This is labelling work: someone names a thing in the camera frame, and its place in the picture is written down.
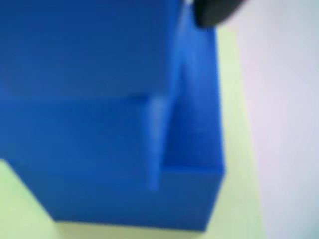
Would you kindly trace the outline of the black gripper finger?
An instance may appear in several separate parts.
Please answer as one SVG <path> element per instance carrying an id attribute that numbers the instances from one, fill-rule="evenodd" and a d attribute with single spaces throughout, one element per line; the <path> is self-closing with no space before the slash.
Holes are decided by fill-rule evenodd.
<path id="1" fill-rule="evenodd" d="M 231 17 L 245 0 L 194 0 L 195 23 L 200 28 L 215 27 Z"/>

